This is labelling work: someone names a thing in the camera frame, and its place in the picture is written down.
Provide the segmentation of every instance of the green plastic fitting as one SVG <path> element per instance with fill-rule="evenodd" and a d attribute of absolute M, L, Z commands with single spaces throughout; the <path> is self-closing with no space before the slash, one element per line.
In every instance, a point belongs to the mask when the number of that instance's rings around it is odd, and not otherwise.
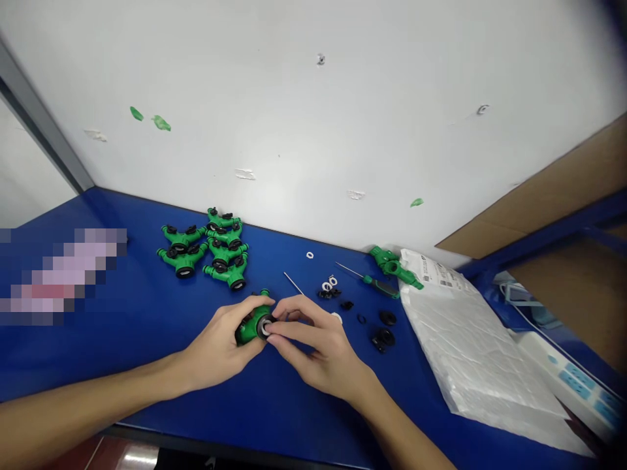
<path fill-rule="evenodd" d="M 416 276 L 413 272 L 401 268 L 398 261 L 400 258 L 391 251 L 384 251 L 378 246 L 375 246 L 373 249 L 370 250 L 370 254 L 374 257 L 377 266 L 381 268 L 383 274 L 395 275 L 405 284 L 413 285 L 418 290 L 425 287 L 420 284 L 420 282 L 418 282 L 418 279 L 416 279 Z"/>
<path fill-rule="evenodd" d="M 218 215 L 216 208 L 207 209 L 207 217 L 209 217 L 207 229 L 214 231 L 219 228 L 232 227 L 237 222 L 241 222 L 239 217 L 233 218 L 233 213 Z"/>
<path fill-rule="evenodd" d="M 261 295 L 269 297 L 270 291 L 262 289 Z M 270 313 L 270 306 L 260 305 L 244 317 L 239 328 L 235 331 L 235 342 L 241 346 L 256 337 L 266 339 L 270 334 L 265 330 L 265 326 L 274 322 L 276 319 Z"/>
<path fill-rule="evenodd" d="M 231 251 L 235 251 L 242 246 L 240 235 L 242 234 L 243 226 L 243 223 L 237 222 L 237 224 L 233 225 L 233 229 L 228 232 L 224 228 L 219 228 L 216 231 L 207 230 L 206 233 L 209 238 L 215 238 L 228 246 Z"/>
<path fill-rule="evenodd" d="M 209 245 L 202 243 L 200 245 L 192 245 L 186 247 L 186 253 L 180 253 L 175 248 L 170 247 L 168 250 L 160 248 L 157 254 L 176 270 L 176 277 L 186 279 L 192 277 L 195 273 L 194 264 L 204 255 Z"/>
<path fill-rule="evenodd" d="M 222 242 L 216 240 L 214 237 L 209 237 L 207 239 L 207 243 L 209 243 L 209 250 L 214 255 L 214 260 L 211 265 L 216 269 L 217 272 L 226 272 L 229 269 L 229 263 L 232 259 L 235 259 L 235 266 L 238 266 L 242 263 L 241 254 L 244 251 L 248 250 L 248 244 L 245 243 L 241 245 L 237 250 L 230 250 L 226 247 L 222 246 Z"/>
<path fill-rule="evenodd" d="M 202 272 L 214 279 L 226 282 L 231 290 L 242 290 L 246 286 L 244 270 L 248 264 L 248 253 L 242 253 L 242 260 L 239 266 L 233 264 L 225 272 L 218 272 L 213 266 L 203 266 Z"/>
<path fill-rule="evenodd" d="M 207 229 L 204 227 L 196 228 L 195 225 L 189 227 L 185 232 L 179 233 L 176 227 L 172 225 L 164 225 L 161 227 L 165 238 L 171 243 L 170 248 L 174 248 L 179 253 L 185 253 L 187 247 L 203 236 Z"/>

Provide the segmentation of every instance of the screwdriver shaft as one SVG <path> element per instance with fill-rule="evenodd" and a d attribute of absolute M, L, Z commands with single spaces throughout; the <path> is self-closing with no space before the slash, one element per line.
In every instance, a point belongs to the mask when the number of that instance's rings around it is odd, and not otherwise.
<path fill-rule="evenodd" d="M 291 277 L 289 277 L 285 271 L 283 271 L 283 274 L 285 274 L 286 278 L 288 278 L 288 279 L 289 279 L 289 281 L 292 283 L 292 285 L 293 285 L 294 287 L 296 287 L 296 290 L 297 290 L 297 291 L 299 291 L 299 292 L 302 294 L 302 290 L 300 290 L 300 289 L 298 288 L 298 286 L 296 285 L 296 283 L 295 283 L 294 281 L 292 281 L 292 278 L 291 278 Z"/>
<path fill-rule="evenodd" d="M 353 274 L 357 274 L 359 277 L 363 277 L 360 273 L 356 273 L 355 271 L 353 271 L 352 269 L 347 268 L 346 266 L 344 266 L 343 264 L 338 263 L 337 261 L 335 262 L 335 264 L 343 267 L 345 270 L 349 270 L 351 273 Z"/>

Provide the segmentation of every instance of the white power strip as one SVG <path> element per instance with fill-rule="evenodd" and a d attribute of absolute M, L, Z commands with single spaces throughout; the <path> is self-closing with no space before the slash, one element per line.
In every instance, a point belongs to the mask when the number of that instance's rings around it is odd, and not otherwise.
<path fill-rule="evenodd" d="M 598 437 L 610 442 L 620 423 L 618 400 L 538 333 L 508 332 L 558 400 Z"/>

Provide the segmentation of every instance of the brown cardboard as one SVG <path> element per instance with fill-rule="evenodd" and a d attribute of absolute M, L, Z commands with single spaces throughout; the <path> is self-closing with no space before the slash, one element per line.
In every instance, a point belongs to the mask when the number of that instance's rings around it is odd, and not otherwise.
<path fill-rule="evenodd" d="M 610 366 L 627 375 L 624 257 L 584 239 L 509 273 Z"/>
<path fill-rule="evenodd" d="M 627 114 L 496 201 L 438 248 L 483 258 L 627 187 Z"/>

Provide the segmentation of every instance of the floor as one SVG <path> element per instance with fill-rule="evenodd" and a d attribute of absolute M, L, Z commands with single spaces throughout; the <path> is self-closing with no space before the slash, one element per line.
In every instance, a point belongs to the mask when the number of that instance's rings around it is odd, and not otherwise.
<path fill-rule="evenodd" d="M 153 470 L 158 453 L 158 447 L 94 436 L 40 470 Z"/>

